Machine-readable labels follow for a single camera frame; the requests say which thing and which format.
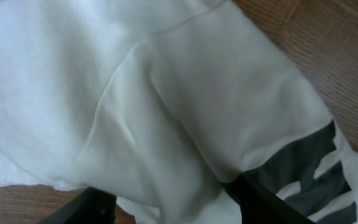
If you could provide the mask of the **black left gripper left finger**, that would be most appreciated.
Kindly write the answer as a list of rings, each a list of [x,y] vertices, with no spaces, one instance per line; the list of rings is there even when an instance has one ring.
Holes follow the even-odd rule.
[[[39,224],[114,224],[115,195],[88,188]]]

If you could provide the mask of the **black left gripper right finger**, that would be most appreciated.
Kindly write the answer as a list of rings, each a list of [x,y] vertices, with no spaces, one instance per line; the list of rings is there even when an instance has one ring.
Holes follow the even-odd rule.
[[[223,187],[239,204],[242,224],[314,224],[246,174]]]

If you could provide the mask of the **white t-shirt black print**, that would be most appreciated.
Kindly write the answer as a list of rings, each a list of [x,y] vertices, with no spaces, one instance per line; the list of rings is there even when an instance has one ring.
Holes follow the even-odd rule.
[[[231,1],[0,1],[0,187],[92,187],[138,223],[242,223],[246,174],[358,223],[358,153]]]

